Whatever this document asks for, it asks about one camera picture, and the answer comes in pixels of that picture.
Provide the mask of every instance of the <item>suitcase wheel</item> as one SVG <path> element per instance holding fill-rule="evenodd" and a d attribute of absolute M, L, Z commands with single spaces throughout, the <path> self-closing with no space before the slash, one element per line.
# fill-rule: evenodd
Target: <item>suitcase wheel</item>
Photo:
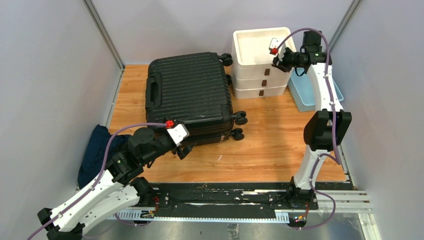
<path fill-rule="evenodd" d="M 240 117 L 235 120 L 235 124 L 237 125 L 245 125 L 248 123 L 248 119 L 245 117 Z"/>
<path fill-rule="evenodd" d="M 232 119 L 239 119 L 241 117 L 243 117 L 243 118 L 246 117 L 246 112 L 245 111 L 237 111 L 233 115 L 231 115 L 231 118 Z"/>
<path fill-rule="evenodd" d="M 245 138 L 245 135 L 243 134 L 243 129 L 241 128 L 233 129 L 231 135 L 235 141 L 240 141 Z"/>
<path fill-rule="evenodd" d="M 228 85 L 231 85 L 233 83 L 233 81 L 231 80 L 231 75 L 230 74 L 226 74 L 226 83 Z"/>
<path fill-rule="evenodd" d="M 226 67 L 231 66 L 233 64 L 233 59 L 231 57 L 231 54 L 224 53 L 221 56 L 218 57 L 219 60 L 222 60 L 222 64 Z"/>
<path fill-rule="evenodd" d="M 248 123 L 245 111 L 235 112 L 233 115 L 231 115 L 231 118 L 235 120 L 235 124 L 237 125 L 244 125 Z"/>

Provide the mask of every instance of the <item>navy blue cloth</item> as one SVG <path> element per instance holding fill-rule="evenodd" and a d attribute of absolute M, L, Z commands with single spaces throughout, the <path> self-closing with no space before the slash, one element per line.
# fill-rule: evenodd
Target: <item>navy blue cloth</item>
<path fill-rule="evenodd" d="M 78 185 L 82 189 L 94 177 L 99 174 L 102 167 L 103 158 L 105 157 L 106 145 L 108 144 L 111 134 L 105 126 L 95 126 L 88 141 L 87 149 L 82 159 L 81 167 L 78 172 Z M 122 146 L 128 141 L 131 135 L 117 135 L 110 144 L 107 160 L 111 159 L 114 154 L 119 152 Z"/>

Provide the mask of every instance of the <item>black suitcase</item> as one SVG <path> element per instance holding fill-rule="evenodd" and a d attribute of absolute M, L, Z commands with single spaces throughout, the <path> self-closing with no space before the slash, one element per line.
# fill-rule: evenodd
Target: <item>black suitcase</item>
<path fill-rule="evenodd" d="M 229 84 L 224 66 L 233 64 L 231 55 L 202 52 L 154 60 L 148 66 L 145 92 L 146 120 L 163 123 L 177 120 L 190 132 L 182 144 L 219 143 L 242 140 L 241 128 L 246 112 L 233 113 Z M 157 134 L 162 128 L 153 128 Z"/>

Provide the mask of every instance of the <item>suitcase side handle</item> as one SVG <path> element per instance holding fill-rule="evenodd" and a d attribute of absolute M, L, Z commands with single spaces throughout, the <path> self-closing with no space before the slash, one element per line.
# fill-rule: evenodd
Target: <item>suitcase side handle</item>
<path fill-rule="evenodd" d="M 156 109 L 161 105 L 162 99 L 162 76 L 154 72 L 150 74 L 146 81 L 145 108 Z"/>

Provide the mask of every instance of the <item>blue plastic basket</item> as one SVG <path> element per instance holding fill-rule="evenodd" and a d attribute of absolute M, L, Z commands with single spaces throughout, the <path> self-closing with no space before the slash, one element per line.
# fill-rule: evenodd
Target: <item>blue plastic basket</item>
<path fill-rule="evenodd" d="M 340 92 L 339 87 L 333 81 L 335 87 L 335 93 L 339 102 L 343 101 L 343 95 Z M 291 95 L 293 95 L 294 101 L 296 102 L 297 109 L 299 112 L 315 111 L 315 96 L 314 89 L 312 87 L 309 77 L 304 74 L 303 76 L 297 76 L 295 73 L 291 75 L 288 81 L 288 87 L 290 88 Z"/>

